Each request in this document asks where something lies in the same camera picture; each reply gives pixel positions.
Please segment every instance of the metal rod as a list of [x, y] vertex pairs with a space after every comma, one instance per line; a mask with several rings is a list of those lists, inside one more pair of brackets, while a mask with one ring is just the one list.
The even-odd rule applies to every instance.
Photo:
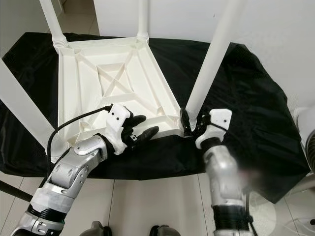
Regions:
[[0, 180], [0, 191], [10, 194], [14, 197], [17, 197], [27, 202], [30, 202], [33, 197], [31, 194], [23, 192], [22, 190], [15, 188], [11, 186], [10, 184], [7, 184], [1, 180]]
[[191, 129], [194, 130], [197, 116], [218, 72], [232, 35], [241, 17], [247, 0], [230, 0], [214, 33], [207, 55], [186, 105]]

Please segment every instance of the black fabric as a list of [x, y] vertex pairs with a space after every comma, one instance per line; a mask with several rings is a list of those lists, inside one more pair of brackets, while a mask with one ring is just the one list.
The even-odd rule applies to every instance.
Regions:
[[[72, 33], [66, 37], [68, 41], [108, 38]], [[184, 107], [209, 44], [152, 38], [149, 45], [179, 105]], [[58, 56], [51, 35], [25, 33], [3, 60], [56, 127]], [[224, 144], [242, 170], [256, 173], [254, 188], [272, 202], [278, 201], [309, 172], [286, 101], [284, 92], [258, 58], [244, 45], [231, 44], [204, 104], [207, 108], [233, 111], [229, 131], [243, 145], [230, 135]], [[44, 148], [2, 103], [0, 127], [1, 171], [25, 177], [45, 176]], [[193, 138], [169, 136], [150, 141], [134, 152], [109, 158], [90, 177], [153, 179], [201, 172], [204, 164]]]
[[249, 231], [249, 221], [244, 206], [216, 205], [212, 207], [216, 230]]

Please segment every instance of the black cable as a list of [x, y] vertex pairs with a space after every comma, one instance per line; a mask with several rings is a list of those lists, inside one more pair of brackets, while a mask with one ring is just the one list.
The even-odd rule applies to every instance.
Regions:
[[258, 234], [255, 230], [255, 227], [253, 225], [253, 218], [250, 215], [250, 191], [247, 191], [247, 193], [246, 193], [246, 215], [248, 217], [248, 222], [251, 226], [252, 233], [254, 234], [254, 236], [258, 236]]
[[71, 123], [73, 123], [73, 122], [75, 122], [75, 121], [77, 121], [77, 120], [79, 120], [81, 118], [93, 115], [95, 113], [98, 113], [98, 112], [101, 112], [101, 111], [104, 111], [104, 110], [109, 112], [111, 108], [112, 108], [112, 105], [105, 106], [105, 107], [96, 109], [94, 111], [82, 114], [82, 115], [80, 115], [80, 116], [78, 116], [76, 118], [73, 118], [73, 119], [67, 121], [66, 123], [62, 124], [61, 126], [59, 126], [57, 129], [55, 129], [53, 131], [53, 133], [49, 137], [48, 144], [47, 144], [47, 178], [49, 177], [49, 175], [51, 173], [51, 143], [53, 141], [54, 136], [59, 132], [59, 130], [65, 128], [67, 125], [69, 125], [69, 124], [71, 124]]

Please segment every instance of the white bracket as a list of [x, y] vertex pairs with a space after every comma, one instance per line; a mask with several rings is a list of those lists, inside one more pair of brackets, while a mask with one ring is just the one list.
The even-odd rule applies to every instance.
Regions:
[[[210, 111], [210, 122], [228, 130], [232, 118], [232, 112], [229, 109], [212, 109]], [[201, 143], [209, 138], [219, 138], [222, 142], [226, 131], [215, 127], [211, 124], [207, 125], [207, 129], [203, 135], [197, 138], [196, 146], [201, 149]]]
[[127, 147], [122, 141], [123, 124], [130, 117], [130, 111], [126, 107], [116, 103], [113, 105], [106, 120], [105, 137], [113, 145], [115, 154], [119, 155]]

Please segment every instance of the white floor tile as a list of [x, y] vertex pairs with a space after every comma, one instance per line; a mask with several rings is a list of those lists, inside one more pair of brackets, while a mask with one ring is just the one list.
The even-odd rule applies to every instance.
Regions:
[[216, 229], [213, 210], [211, 208], [211, 195], [210, 195], [210, 183], [206, 173], [198, 174], [200, 182], [200, 191], [203, 203], [203, 210], [206, 218], [207, 232], [209, 236], [213, 235], [213, 231]]
[[[0, 172], [0, 180], [16, 188], [20, 187], [22, 179], [23, 177], [6, 175]], [[0, 192], [0, 232], [4, 226], [5, 220], [9, 214], [13, 201], [13, 196], [7, 193]]]
[[[298, 232], [305, 235], [315, 235], [315, 227], [309, 224], [311, 219], [315, 219], [315, 190], [308, 189], [306, 191], [292, 194], [285, 198], [290, 208], [295, 225]], [[302, 223], [306, 223], [306, 227], [314, 232], [306, 229]]]
[[[211, 209], [210, 183], [207, 174], [199, 174], [200, 189], [208, 235], [215, 230], [213, 211]], [[254, 218], [254, 226], [259, 236], [296, 236], [292, 231], [297, 231], [292, 221], [289, 209], [285, 200], [279, 201], [276, 205], [267, 202], [256, 206], [255, 197], [252, 194], [250, 212]]]
[[250, 213], [259, 236], [296, 236], [297, 229], [292, 221], [289, 208], [284, 199], [277, 204], [271, 202], [256, 205], [254, 193], [250, 201]]
[[98, 29], [96, 16], [95, 16], [95, 19], [93, 20], [93, 23], [91, 25], [89, 34], [91, 34], [91, 35], [99, 35], [99, 29]]
[[[42, 178], [24, 178], [21, 190], [34, 194]], [[94, 220], [108, 225], [113, 192], [113, 180], [88, 179], [83, 185], [65, 221], [63, 236], [78, 236], [90, 228]], [[29, 203], [15, 199], [0, 236], [8, 236], [15, 229]]]
[[88, 34], [95, 15], [63, 14], [59, 17], [59, 24], [63, 33]]
[[93, 0], [67, 0], [63, 9], [66, 14], [96, 15]]
[[116, 180], [109, 226], [115, 236], [148, 236], [167, 224], [182, 236], [206, 236], [198, 176]]
[[[34, 194], [43, 178], [25, 177], [21, 183], [20, 189], [29, 194]], [[15, 198], [12, 208], [8, 214], [5, 225], [1, 231], [0, 236], [8, 236], [15, 229], [24, 211], [26, 211], [29, 203], [21, 199]]]
[[113, 180], [87, 179], [65, 219], [62, 236], [79, 236], [98, 220], [107, 226], [113, 193]]

